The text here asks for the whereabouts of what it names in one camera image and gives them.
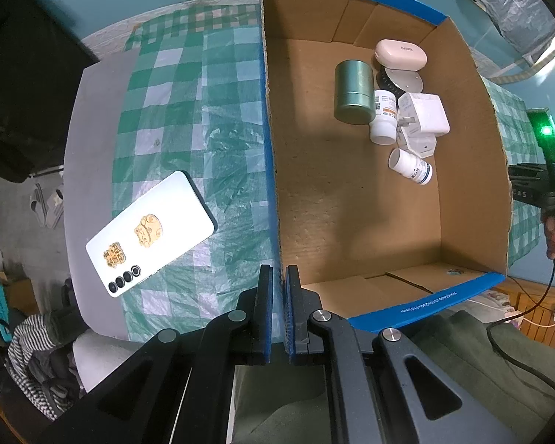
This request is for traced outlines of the white octagonal adapter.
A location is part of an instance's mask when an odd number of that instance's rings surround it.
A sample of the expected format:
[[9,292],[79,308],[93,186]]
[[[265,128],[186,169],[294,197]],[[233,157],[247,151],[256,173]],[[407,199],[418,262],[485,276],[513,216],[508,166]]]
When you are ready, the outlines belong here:
[[397,142],[402,150],[425,159],[435,154],[437,140],[432,134],[417,134],[412,137],[409,134],[399,132]]

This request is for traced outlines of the round white disc device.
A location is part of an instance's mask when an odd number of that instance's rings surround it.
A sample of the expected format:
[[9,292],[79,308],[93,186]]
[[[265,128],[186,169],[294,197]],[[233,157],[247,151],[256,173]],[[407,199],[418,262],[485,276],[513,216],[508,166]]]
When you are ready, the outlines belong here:
[[423,80],[418,71],[392,69],[380,66],[377,75],[380,89],[392,92],[396,97],[406,92],[420,93],[423,91]]

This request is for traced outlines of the grey table board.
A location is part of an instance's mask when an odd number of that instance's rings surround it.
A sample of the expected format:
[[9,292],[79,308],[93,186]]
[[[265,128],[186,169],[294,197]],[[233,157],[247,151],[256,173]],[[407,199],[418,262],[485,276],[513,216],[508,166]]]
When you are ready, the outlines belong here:
[[72,111],[64,158],[64,227],[75,296],[96,333],[128,338],[123,306],[108,295],[86,243],[112,215],[112,168],[125,92],[139,51],[114,53],[86,68]]

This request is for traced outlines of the silver foil window cover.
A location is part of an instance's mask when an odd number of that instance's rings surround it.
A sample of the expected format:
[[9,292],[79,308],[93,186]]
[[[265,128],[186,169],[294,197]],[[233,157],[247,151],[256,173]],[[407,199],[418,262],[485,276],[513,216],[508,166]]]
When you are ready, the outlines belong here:
[[476,0],[500,35],[535,62],[555,38],[555,17],[542,0]]

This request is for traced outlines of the white cube charger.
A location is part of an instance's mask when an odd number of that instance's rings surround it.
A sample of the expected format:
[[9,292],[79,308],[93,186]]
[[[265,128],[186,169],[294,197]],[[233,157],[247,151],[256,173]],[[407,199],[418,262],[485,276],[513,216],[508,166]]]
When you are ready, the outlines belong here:
[[397,122],[413,127],[413,132],[442,137],[450,133],[450,124],[437,94],[406,92],[397,101]]

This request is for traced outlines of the white pill bottle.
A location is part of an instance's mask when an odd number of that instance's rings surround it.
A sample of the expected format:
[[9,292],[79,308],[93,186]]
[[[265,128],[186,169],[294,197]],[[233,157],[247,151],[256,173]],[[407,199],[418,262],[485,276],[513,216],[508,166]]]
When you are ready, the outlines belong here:
[[375,117],[369,123],[370,140],[378,145],[392,145],[397,140],[397,100],[383,89],[374,91]]

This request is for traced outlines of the blue cardboard box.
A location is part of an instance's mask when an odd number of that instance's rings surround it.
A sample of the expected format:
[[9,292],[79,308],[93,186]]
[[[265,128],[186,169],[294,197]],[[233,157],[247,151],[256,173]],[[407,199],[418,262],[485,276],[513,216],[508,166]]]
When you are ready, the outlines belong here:
[[[512,196],[497,117],[453,21],[418,0],[262,0],[279,253],[305,289],[362,330],[397,327],[503,282]],[[450,131],[433,177],[392,171],[389,147],[334,116],[335,69],[383,38],[428,57]]]

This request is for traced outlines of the green metal tin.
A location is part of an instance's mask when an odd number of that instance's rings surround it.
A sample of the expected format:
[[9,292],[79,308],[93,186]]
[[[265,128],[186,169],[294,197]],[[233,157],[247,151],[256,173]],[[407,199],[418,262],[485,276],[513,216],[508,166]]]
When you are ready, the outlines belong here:
[[375,117],[374,72],[365,61],[348,59],[335,69],[334,116],[355,125]]

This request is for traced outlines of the white smartphone with stickers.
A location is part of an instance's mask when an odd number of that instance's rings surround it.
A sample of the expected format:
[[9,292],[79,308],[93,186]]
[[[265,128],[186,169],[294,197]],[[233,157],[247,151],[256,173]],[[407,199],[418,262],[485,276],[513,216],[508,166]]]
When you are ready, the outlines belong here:
[[127,206],[86,243],[107,294],[117,299],[214,234],[216,223],[184,171]]

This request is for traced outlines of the white oval earbuds case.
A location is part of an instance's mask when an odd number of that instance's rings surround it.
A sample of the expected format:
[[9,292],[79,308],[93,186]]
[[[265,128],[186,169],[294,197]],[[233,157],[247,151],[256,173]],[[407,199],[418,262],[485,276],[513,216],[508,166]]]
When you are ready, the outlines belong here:
[[427,54],[420,46],[394,39],[380,40],[374,54],[380,65],[396,70],[419,71],[428,61]]

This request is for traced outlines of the green checkered plastic tablecloth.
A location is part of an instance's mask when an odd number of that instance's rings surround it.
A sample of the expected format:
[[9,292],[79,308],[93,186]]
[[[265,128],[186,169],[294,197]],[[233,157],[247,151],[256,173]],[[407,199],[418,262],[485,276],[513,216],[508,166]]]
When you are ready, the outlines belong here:
[[121,299],[128,337],[187,333],[232,310],[276,260],[257,4],[196,5],[136,26],[118,123],[114,212],[174,171],[196,185],[214,234]]

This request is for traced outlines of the small white blue bottle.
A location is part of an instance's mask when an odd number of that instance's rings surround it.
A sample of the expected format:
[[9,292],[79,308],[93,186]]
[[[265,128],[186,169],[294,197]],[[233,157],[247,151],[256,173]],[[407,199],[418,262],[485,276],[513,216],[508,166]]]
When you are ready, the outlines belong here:
[[401,174],[418,185],[427,185],[434,174],[433,167],[429,162],[401,148],[394,148],[391,151],[388,167],[391,171]]

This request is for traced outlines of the striped cloth pile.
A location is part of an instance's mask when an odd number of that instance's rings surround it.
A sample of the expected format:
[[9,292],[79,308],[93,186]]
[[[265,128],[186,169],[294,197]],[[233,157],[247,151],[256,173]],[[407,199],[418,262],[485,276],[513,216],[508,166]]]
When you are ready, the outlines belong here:
[[67,307],[29,316],[11,334],[4,366],[23,394],[52,421],[83,396],[73,342],[87,329],[80,312]]

